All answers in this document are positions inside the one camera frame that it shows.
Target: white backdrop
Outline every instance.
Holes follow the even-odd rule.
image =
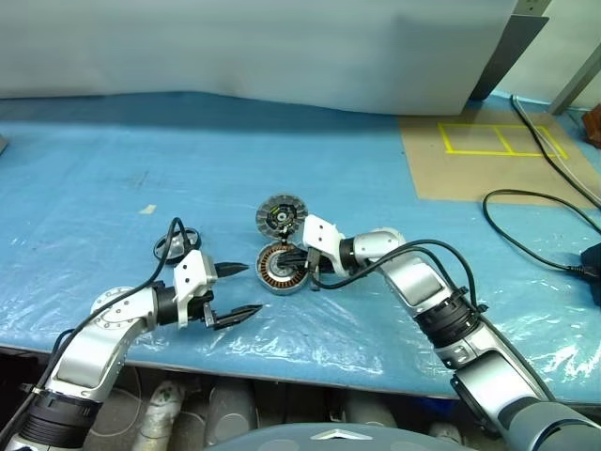
[[[515,0],[0,0],[0,98],[198,90],[456,114]]]

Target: table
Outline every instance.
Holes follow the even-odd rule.
[[[496,98],[486,105],[507,108]],[[560,122],[578,135],[569,116]],[[522,256],[486,224],[478,203],[418,199],[395,117],[171,93],[0,101],[0,132],[10,142],[0,157],[2,346],[48,351],[104,290],[145,280],[156,265],[152,246],[175,215],[201,231],[216,261],[253,264],[269,242],[256,230],[257,206],[291,193],[348,236],[393,226],[409,240],[457,247],[491,307],[487,316],[556,395],[601,402],[601,313],[588,286]],[[594,150],[582,151],[601,170]],[[571,263],[578,259],[567,253],[599,240],[560,209],[492,209],[524,242]],[[527,220],[539,227],[524,227]],[[465,280],[451,258],[443,261]],[[170,283],[171,270],[162,279]],[[161,327],[137,340],[129,361],[454,394],[450,372],[378,276],[277,297],[247,271],[214,292],[219,313],[264,307],[219,332],[199,322]]]

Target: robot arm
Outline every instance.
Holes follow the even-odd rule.
[[[211,288],[218,277],[246,268],[232,263],[214,265],[209,256],[192,250],[175,267],[173,287],[155,283],[100,312],[70,342],[43,390],[36,391],[23,427],[8,450],[81,449],[138,335],[174,322],[185,327],[191,319],[220,329],[247,319],[260,308],[246,305],[216,316],[210,307]],[[105,292],[91,311],[129,290]]]
[[[344,277],[405,243],[392,229],[346,239],[335,225],[314,215],[305,219],[302,240],[311,273],[318,272],[319,260],[326,257]],[[519,451],[598,450],[601,428],[549,399],[516,352],[468,303],[464,288],[450,285],[416,253],[395,257],[378,271],[453,370],[452,386],[483,426]]]

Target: blue tablecloth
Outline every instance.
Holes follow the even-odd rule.
[[[487,104],[506,108],[503,100]],[[570,117],[560,121],[579,132]],[[601,402],[601,313],[588,286],[518,253],[487,225],[478,203],[418,199],[395,117],[151,94],[0,101],[0,133],[10,142],[0,156],[1,345],[49,350],[104,290],[145,280],[156,265],[152,246],[175,215],[201,231],[203,250],[216,261],[253,264],[269,242],[256,230],[256,207],[291,193],[348,236],[393,226],[408,240],[456,246],[474,269],[488,317],[557,396]],[[581,146],[599,170],[596,150]],[[152,214],[148,205],[156,206]],[[578,263],[578,253],[599,241],[562,209],[492,209],[556,259]],[[443,261],[465,280],[451,258]],[[164,270],[162,279],[171,278]],[[198,322],[161,327],[136,342],[130,360],[453,394],[450,372],[376,275],[334,292],[277,297],[248,271],[214,292],[220,313],[265,306],[219,332]]]

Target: white wall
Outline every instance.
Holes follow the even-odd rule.
[[[549,21],[497,87],[519,96],[552,101],[601,42],[601,0],[551,0]],[[574,106],[601,102],[601,74]]]

